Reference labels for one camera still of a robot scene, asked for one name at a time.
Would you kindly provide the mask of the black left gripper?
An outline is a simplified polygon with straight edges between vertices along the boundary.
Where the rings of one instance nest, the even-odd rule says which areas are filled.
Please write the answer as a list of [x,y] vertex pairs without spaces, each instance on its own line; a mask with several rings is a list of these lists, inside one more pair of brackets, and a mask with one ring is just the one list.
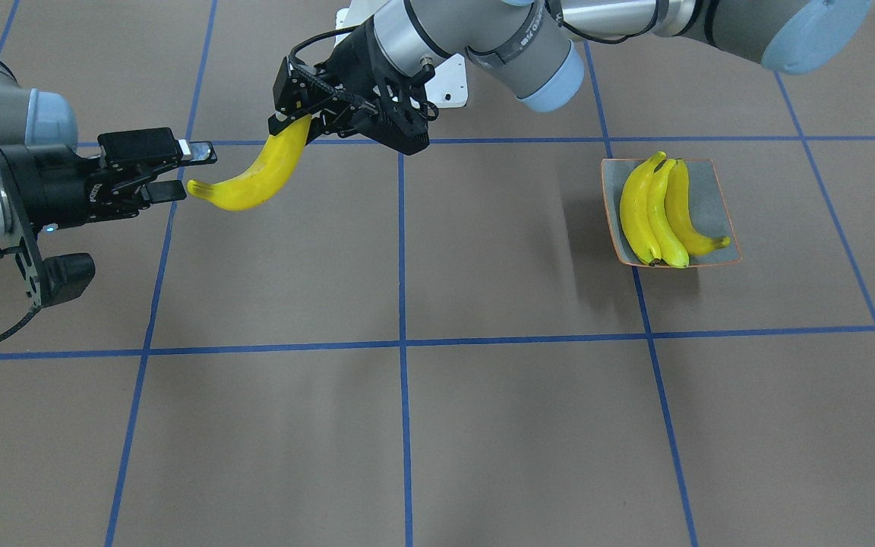
[[[311,115],[309,138],[336,135],[369,138],[379,113],[396,114],[400,106],[400,72],[380,46],[374,18],[356,27],[323,63],[325,72],[313,72],[284,58],[272,86],[274,114],[267,120],[270,135],[289,122]],[[354,96],[361,103],[355,106]]]

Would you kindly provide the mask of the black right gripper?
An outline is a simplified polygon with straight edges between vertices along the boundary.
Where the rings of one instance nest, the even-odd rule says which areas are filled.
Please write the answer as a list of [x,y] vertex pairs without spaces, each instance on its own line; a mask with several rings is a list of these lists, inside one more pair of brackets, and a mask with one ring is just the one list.
[[163,172],[218,160],[211,142],[175,138],[170,128],[108,132],[98,135],[97,143],[107,169],[100,158],[81,157],[62,144],[0,146],[7,196],[35,232],[52,224],[68,229],[135,218],[142,207],[187,197],[179,180],[135,181],[114,194],[125,180],[116,170]]

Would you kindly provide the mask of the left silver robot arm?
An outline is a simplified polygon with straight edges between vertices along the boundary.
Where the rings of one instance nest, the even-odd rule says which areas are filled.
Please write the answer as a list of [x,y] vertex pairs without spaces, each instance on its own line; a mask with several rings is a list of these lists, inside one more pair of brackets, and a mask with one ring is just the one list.
[[576,41],[618,45],[653,33],[683,37],[783,74],[825,65],[851,41],[868,1],[386,1],[329,58],[306,65],[294,48],[272,87],[276,138],[294,122],[322,134],[364,135],[400,153],[428,146],[438,117],[426,84],[459,55],[539,113],[583,82]]

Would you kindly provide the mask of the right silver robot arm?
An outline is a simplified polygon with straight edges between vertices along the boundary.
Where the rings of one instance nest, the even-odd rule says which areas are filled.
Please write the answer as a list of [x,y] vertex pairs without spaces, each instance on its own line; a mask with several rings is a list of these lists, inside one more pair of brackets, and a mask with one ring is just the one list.
[[77,120],[58,93],[27,89],[0,58],[0,238],[133,218],[160,202],[184,200],[161,174],[216,162],[208,141],[174,138],[169,128],[101,134],[100,154],[77,155]]

